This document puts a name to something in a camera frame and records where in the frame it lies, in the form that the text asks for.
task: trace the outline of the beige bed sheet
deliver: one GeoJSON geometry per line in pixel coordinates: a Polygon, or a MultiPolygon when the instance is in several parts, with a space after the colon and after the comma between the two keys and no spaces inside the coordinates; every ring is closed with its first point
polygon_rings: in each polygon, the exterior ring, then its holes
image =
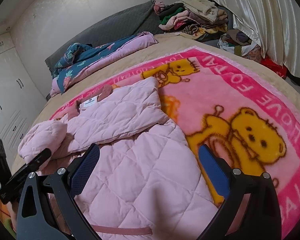
{"type": "MultiPolygon", "coordinates": [[[[239,64],[247,67],[248,69],[254,71],[264,80],[268,81],[270,84],[276,87],[296,106],[298,111],[300,111],[300,95],[298,94],[298,92],[294,88],[292,88],[287,82],[285,82],[282,78],[277,76],[277,74],[267,69],[266,67],[252,60],[244,59],[233,55],[224,50],[217,49],[215,47],[211,47],[197,41],[186,39],[181,36],[175,36],[174,33],[158,34],[155,35],[155,38],[159,41],[158,44],[152,45],[147,49],[140,50],[136,53],[133,53],[130,56],[120,59],[115,63],[112,63],[111,65],[93,73],[81,82],[75,84],[63,95],[58,94],[55,97],[51,98],[47,102],[46,106],[41,111],[37,119],[33,122],[33,125],[48,120],[54,114],[54,112],[59,109],[60,106],[70,101],[80,92],[84,91],[86,88],[89,88],[94,84],[97,84],[117,73],[122,72],[123,70],[129,67],[137,65],[144,61],[148,61],[181,50],[185,50],[193,46],[198,46],[200,48],[224,55],[238,62],[239,64]]],[[[12,173],[14,174],[23,164],[24,160],[19,155],[17,155],[12,166],[12,173]]]]}

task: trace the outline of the curtain fold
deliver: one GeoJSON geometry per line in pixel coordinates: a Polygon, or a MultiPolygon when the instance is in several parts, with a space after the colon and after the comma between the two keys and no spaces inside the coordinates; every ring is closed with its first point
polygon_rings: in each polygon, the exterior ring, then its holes
{"type": "Polygon", "coordinates": [[[300,7],[295,0],[215,0],[234,14],[248,35],[278,65],[300,78],[300,7]]]}

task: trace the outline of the white wardrobe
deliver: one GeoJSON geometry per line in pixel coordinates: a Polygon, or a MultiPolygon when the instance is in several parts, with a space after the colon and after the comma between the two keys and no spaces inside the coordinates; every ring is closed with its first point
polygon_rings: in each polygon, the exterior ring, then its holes
{"type": "Polygon", "coordinates": [[[0,138],[10,168],[20,141],[46,102],[25,70],[10,33],[0,35],[0,138]]]}

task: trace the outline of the blue gripper pad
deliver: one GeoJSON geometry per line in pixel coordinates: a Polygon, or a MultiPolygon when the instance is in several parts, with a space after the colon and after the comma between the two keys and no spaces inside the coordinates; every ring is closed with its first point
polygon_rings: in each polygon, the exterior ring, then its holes
{"type": "Polygon", "coordinates": [[[95,145],[88,154],[81,165],[75,171],[74,175],[70,178],[70,195],[72,198],[76,195],[80,195],[85,187],[93,169],[95,168],[99,158],[100,149],[98,145],[95,145]]]}
{"type": "Polygon", "coordinates": [[[218,195],[227,198],[230,193],[229,179],[218,165],[213,153],[207,149],[207,146],[200,146],[198,155],[199,161],[207,173],[218,195]]]}

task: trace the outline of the blue floral blanket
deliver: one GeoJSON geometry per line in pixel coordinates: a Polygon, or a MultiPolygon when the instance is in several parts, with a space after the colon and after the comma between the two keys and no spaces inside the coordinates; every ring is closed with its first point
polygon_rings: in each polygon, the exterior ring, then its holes
{"type": "Polygon", "coordinates": [[[57,84],[61,93],[65,92],[67,84],[69,84],[82,69],[104,57],[109,56],[137,36],[138,35],[132,35],[96,48],[90,47],[86,44],[72,44],[67,49],[64,57],[61,58],[55,65],[55,71],[53,73],[53,77],[57,77],[57,84]]]}

